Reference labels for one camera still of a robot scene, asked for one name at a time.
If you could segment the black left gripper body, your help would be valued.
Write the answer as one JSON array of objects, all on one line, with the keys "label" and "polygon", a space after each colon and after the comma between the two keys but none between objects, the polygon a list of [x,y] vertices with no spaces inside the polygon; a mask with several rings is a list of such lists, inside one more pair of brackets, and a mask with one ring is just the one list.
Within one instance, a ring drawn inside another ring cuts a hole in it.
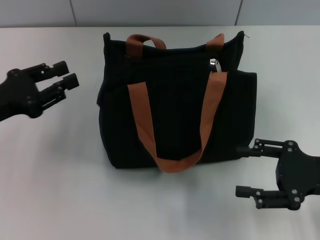
[{"label": "black left gripper body", "polygon": [[35,119],[43,112],[40,92],[33,78],[22,70],[10,70],[6,80],[0,84],[0,120],[16,115]]}]

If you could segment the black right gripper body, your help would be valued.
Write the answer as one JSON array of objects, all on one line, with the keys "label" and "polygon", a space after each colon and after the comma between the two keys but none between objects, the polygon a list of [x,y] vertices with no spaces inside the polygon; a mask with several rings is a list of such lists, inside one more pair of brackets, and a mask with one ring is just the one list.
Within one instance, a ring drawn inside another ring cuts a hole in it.
[{"label": "black right gripper body", "polygon": [[305,197],[320,194],[320,158],[305,154],[297,142],[287,140],[276,166],[278,189],[287,194],[289,210],[298,210]]}]

